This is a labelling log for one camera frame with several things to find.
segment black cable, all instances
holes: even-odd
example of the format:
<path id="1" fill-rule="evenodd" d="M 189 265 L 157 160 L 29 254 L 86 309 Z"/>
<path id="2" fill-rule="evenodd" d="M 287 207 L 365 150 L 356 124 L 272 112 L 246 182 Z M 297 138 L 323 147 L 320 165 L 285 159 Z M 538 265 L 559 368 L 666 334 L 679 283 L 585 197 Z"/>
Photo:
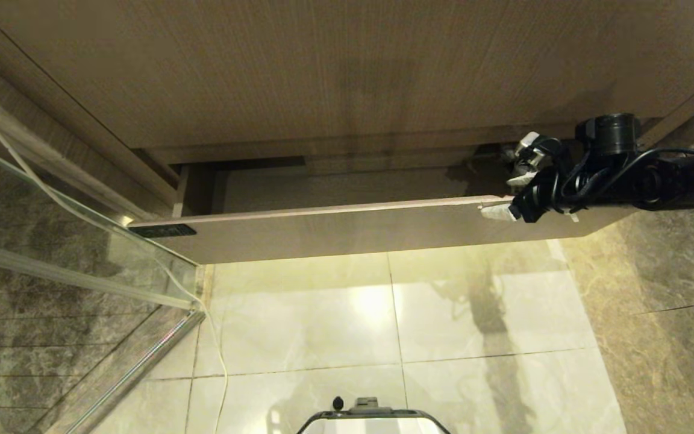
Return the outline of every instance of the black cable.
<path id="1" fill-rule="evenodd" d="M 586 162 L 587 162 L 587 159 L 589 159 L 589 156 L 590 156 L 590 148 L 586 149 L 586 153 L 583 154 L 583 157 L 580 160 L 580 162 L 578 164 L 576 164 L 574 168 L 572 168 L 572 171 L 569 173 L 567 180 L 564 181 L 564 184 L 561 185 L 561 197 L 562 198 L 567 198 L 567 194 L 564 193 L 564 190 L 567 189 L 567 185 L 569 184 L 569 182 L 571 180 L 575 179 L 575 176 L 577 176 L 578 173 L 580 172 L 580 170 L 582 170 L 582 168 L 586 165 Z"/>
<path id="2" fill-rule="evenodd" d="M 554 180 L 553 180 L 553 189 L 551 189 L 551 208 L 553 208 L 559 214 L 564 214 L 564 210 L 559 208 L 559 206 L 556 204 L 556 195 L 558 193 L 557 192 L 558 178 L 559 178 L 559 174 L 558 174 L 558 171 L 556 171 L 556 178 L 554 178 Z"/>
<path id="3" fill-rule="evenodd" d="M 597 198 L 602 195 L 606 190 L 609 189 L 609 187 L 612 187 L 612 185 L 615 184 L 620 178 L 622 178 L 623 175 L 625 175 L 626 172 L 631 170 L 631 168 L 634 167 L 634 165 L 637 165 L 638 162 L 641 162 L 645 157 L 651 156 L 652 154 L 663 154 L 667 152 L 673 152 L 673 153 L 680 153 L 680 154 L 694 154 L 694 149 L 677 149 L 677 148 L 653 148 L 650 149 L 649 151 L 645 151 L 641 154 L 639 154 L 638 157 L 635 159 L 631 160 L 630 163 L 625 165 L 618 173 L 616 173 L 612 178 L 609 178 L 607 182 L 601 187 L 600 189 L 597 190 L 593 195 L 591 195 L 588 198 L 584 198 L 584 202 L 575 206 L 575 208 L 570 210 L 570 214 L 574 214 L 575 212 L 580 211 L 583 208 L 586 208 L 592 201 L 597 200 Z"/>

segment glass shower door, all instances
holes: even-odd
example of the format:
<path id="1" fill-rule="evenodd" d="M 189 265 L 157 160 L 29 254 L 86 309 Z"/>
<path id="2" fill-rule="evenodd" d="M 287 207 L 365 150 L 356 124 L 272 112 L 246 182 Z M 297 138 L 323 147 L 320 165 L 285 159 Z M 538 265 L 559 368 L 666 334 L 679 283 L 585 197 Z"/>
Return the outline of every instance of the glass shower door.
<path id="1" fill-rule="evenodd" d="M 170 338 L 129 337 L 163 311 L 183 316 L 198 295 L 194 263 L 61 198 L 96 225 L 0 159 L 0 432 L 44 432 L 73 414 L 61 406 L 66 397 L 100 398 L 104 390 L 85 393 L 83 379 L 109 373 L 108 362 L 133 366 L 139 352 L 114 352 Z"/>

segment grout line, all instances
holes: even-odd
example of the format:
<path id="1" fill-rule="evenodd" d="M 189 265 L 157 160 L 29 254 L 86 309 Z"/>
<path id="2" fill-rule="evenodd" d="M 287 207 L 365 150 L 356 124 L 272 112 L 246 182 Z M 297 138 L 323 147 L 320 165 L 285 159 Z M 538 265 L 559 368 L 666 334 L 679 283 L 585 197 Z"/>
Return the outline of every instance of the grout line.
<path id="1" fill-rule="evenodd" d="M 430 363 L 430 362 L 453 362 L 454 360 L 478 360 L 482 358 L 494 358 L 494 357 L 515 357 L 515 356 L 525 356 L 532 354 L 549 354 L 549 353 L 562 353 L 567 351 L 580 351 L 580 350 L 597 350 L 598 346 L 592 347 L 579 347 L 579 348 L 564 348 L 562 350 L 548 350 L 548 351 L 529 351 L 525 353 L 511 353 L 511 354 L 490 354 L 478 357 L 452 357 L 452 358 L 441 358 L 437 360 L 416 360 L 415 362 L 407 363 Z"/>
<path id="2" fill-rule="evenodd" d="M 77 374 L 76 376 L 60 376 L 59 374 L 50 374 L 49 376 L 38 376 L 38 374 L 9 374 L 5 379 L 18 379 L 19 377 L 38 377 L 39 379 L 75 379 L 76 377 L 84 377 L 84 374 Z"/>
<path id="3" fill-rule="evenodd" d="M 98 347 L 100 345 L 116 345 L 117 342 L 96 344 L 50 344 L 50 345 L 0 345 L 0 348 L 72 348 L 72 347 Z"/>
<path id="4" fill-rule="evenodd" d="M 45 410 L 48 411 L 52 409 L 52 407 L 5 407 L 5 406 L 0 406 L 0 409 L 28 409 L 28 410 Z"/>
<path id="5" fill-rule="evenodd" d="M 403 379 L 403 399 L 405 400 L 405 407 L 408 409 L 408 393 L 405 390 L 405 369 L 403 369 L 403 351 L 400 346 L 400 323 L 398 321 L 398 305 L 395 300 L 395 284 L 393 283 L 393 268 L 390 266 L 390 254 L 385 252 L 385 257 L 387 258 L 387 273 L 390 277 L 390 294 L 393 297 L 393 316 L 396 320 L 396 337 L 398 338 L 398 357 L 400 358 L 400 376 Z"/>
<path id="6" fill-rule="evenodd" d="M 96 315 L 75 315 L 75 316 L 22 316 L 21 318 L 0 318 L 0 321 L 33 321 L 34 319 L 77 319 L 77 318 L 108 318 L 109 316 L 134 316 L 148 315 L 150 310 L 127 313 L 102 313 Z"/>
<path id="7" fill-rule="evenodd" d="M 203 322 L 198 324 L 196 327 L 195 333 L 198 335 L 195 338 L 195 359 L 192 360 L 192 373 L 191 376 L 189 377 L 189 398 L 187 399 L 187 421 L 184 423 L 184 433 L 188 432 L 189 430 L 189 413 L 192 411 L 192 390 L 195 388 L 195 371 L 196 367 L 198 367 L 198 348 L 200 348 L 200 333 L 202 332 L 202 324 L 205 322 L 205 319 L 203 319 Z"/>
<path id="8" fill-rule="evenodd" d="M 306 373 L 306 371 L 325 371 L 327 369 L 350 369 L 350 368 L 376 368 L 378 366 L 400 366 L 400 363 L 365 363 L 364 365 L 345 365 L 345 366 L 328 366 L 325 368 L 300 368 L 290 369 L 287 371 L 265 371 L 264 373 L 240 373 L 229 374 L 230 377 L 243 376 L 262 376 L 262 374 L 287 374 L 287 373 Z M 209 374 L 208 376 L 195 376 L 196 379 L 209 379 L 210 377 L 223 377 L 223 374 Z"/>
<path id="9" fill-rule="evenodd" d="M 192 388 L 195 387 L 195 379 L 191 377 L 189 379 L 189 396 L 187 397 L 187 417 L 186 420 L 184 421 L 184 433 L 186 433 L 189 430 L 189 412 L 191 411 L 191 406 L 192 406 Z"/>
<path id="10" fill-rule="evenodd" d="M 529 351 L 529 352 L 525 352 L 525 353 L 490 354 L 490 355 L 476 356 L 476 357 L 452 357 L 452 358 L 440 358 L 440 359 L 430 359 L 430 360 L 414 360 L 414 362 L 403 362 L 403 365 L 408 365 L 408 363 L 452 362 L 452 360 L 477 360 L 477 359 L 491 358 L 491 357 L 515 357 L 515 356 L 522 356 L 522 355 L 561 353 L 561 352 L 565 352 L 565 351 L 580 351 L 580 350 L 592 350 L 592 349 L 598 349 L 598 346 L 564 348 L 564 349 L 559 349 L 559 350 L 548 350 L 548 351 Z M 378 368 L 381 366 L 401 366 L 401 363 L 364 363 L 363 365 L 328 366 L 325 368 L 301 368 L 301 369 L 291 369 L 288 371 L 264 371 L 263 373 L 229 374 L 229 376 L 230 377 L 263 376 L 264 374 L 306 373 L 306 371 L 325 371 L 328 369 L 350 369 L 350 368 Z M 193 379 L 211 379 L 212 377 L 223 377 L 223 374 L 209 374 L 208 376 L 194 376 Z M 162 380 L 188 380 L 188 379 L 189 379 L 189 377 L 174 377 L 173 379 L 151 379 L 151 380 L 147 380 L 147 381 L 156 382 L 156 381 L 162 381 Z"/>
<path id="11" fill-rule="evenodd" d="M 661 309 L 661 310 L 650 310 L 648 312 L 639 312 L 639 313 L 634 313 L 633 315 L 647 315 L 650 313 L 661 313 L 661 312 L 671 312 L 672 310 L 682 310 L 682 309 L 689 309 L 691 307 L 694 307 L 694 304 L 691 304 L 689 306 L 680 306 L 680 307 L 670 307 L 667 309 Z"/>

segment wood grain surface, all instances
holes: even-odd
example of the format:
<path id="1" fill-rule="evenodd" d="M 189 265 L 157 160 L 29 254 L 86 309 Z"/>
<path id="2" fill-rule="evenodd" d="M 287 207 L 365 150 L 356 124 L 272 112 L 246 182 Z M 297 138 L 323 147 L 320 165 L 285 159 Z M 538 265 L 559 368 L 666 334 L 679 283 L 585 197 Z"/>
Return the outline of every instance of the wood grain surface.
<path id="1" fill-rule="evenodd" d="M 683 0 L 33 0 L 0 2 L 0 30 L 125 145 L 171 154 L 663 118 L 694 94 Z"/>
<path id="2" fill-rule="evenodd" d="M 156 240 L 193 261 L 209 264 L 584 236 L 633 212 L 595 209 L 581 212 L 578 223 L 554 212 L 533 224 L 484 219 L 480 207 L 496 203 L 504 200 L 445 198 L 209 215 L 131 226 L 189 225 L 197 232 L 194 236 Z"/>

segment drawer front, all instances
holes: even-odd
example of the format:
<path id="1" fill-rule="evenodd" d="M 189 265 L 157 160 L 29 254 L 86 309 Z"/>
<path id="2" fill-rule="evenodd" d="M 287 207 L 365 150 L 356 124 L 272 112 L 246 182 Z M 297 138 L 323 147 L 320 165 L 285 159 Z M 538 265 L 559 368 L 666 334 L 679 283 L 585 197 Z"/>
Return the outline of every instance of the drawer front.
<path id="1" fill-rule="evenodd" d="M 579 222 L 549 212 L 540 222 L 484 219 L 493 197 L 445 198 L 276 212 L 207 215 L 137 223 L 135 228 L 186 225 L 195 234 L 156 240 L 201 264 L 345 255 L 584 236 L 630 209 L 595 209 Z"/>

